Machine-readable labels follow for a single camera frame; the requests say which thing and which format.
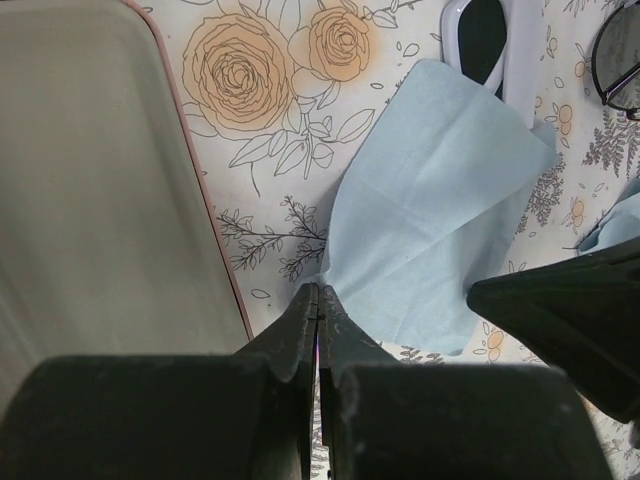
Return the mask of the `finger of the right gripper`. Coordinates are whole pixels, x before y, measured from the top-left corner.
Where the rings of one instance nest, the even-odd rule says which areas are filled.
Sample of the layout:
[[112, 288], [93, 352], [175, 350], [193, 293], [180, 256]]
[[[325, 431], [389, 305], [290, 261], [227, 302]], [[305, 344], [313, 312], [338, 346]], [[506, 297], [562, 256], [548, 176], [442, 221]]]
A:
[[564, 370], [595, 407], [639, 418], [639, 241], [475, 283], [467, 305], [543, 362]]

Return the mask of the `white frame sunglasses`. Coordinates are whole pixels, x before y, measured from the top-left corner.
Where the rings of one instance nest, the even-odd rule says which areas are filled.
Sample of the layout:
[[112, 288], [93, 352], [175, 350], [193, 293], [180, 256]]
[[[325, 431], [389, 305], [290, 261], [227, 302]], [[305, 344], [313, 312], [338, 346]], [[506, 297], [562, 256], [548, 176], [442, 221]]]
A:
[[440, 17], [444, 63], [484, 86], [534, 125], [541, 1], [455, 0]]

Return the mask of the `light blue cloth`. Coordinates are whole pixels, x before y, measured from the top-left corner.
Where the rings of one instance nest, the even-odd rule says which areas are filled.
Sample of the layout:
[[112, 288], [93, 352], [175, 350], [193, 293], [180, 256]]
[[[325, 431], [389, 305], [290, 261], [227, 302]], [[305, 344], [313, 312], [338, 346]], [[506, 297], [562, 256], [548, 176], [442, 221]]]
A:
[[342, 177], [319, 283], [371, 337], [459, 354], [478, 321], [468, 291], [500, 272], [558, 164], [555, 137], [446, 64], [417, 62]]
[[639, 236], [639, 192], [621, 198], [578, 246], [579, 255], [604, 250]]

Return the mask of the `pink glasses case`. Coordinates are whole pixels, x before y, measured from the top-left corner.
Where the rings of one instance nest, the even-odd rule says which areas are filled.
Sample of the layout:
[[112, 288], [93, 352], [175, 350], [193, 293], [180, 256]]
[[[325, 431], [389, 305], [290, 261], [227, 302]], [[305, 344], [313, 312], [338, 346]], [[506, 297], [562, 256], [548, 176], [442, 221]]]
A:
[[77, 354], [250, 329], [159, 33], [126, 1], [1, 5], [1, 394]]

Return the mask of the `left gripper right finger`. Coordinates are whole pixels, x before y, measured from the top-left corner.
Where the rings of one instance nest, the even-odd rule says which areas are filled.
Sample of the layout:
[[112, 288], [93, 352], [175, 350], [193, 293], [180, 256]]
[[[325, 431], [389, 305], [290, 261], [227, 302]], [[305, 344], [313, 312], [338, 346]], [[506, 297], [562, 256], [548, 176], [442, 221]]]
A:
[[403, 363], [319, 297], [323, 439], [336, 479], [608, 479], [567, 378], [548, 367]]

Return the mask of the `black sunglasses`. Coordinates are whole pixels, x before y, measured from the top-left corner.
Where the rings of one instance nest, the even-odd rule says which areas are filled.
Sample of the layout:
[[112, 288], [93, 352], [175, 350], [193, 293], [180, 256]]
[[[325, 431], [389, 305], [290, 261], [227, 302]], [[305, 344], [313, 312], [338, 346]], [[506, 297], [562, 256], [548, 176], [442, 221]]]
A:
[[592, 77], [603, 106], [639, 120], [639, 2], [622, 1], [597, 33]]

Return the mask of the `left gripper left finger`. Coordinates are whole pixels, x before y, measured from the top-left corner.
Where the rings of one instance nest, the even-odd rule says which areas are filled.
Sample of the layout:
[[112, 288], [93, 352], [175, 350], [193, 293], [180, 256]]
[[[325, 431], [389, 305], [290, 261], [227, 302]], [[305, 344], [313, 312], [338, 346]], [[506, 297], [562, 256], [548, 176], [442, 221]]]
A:
[[5, 479], [307, 479], [319, 289], [229, 356], [59, 356], [1, 420]]

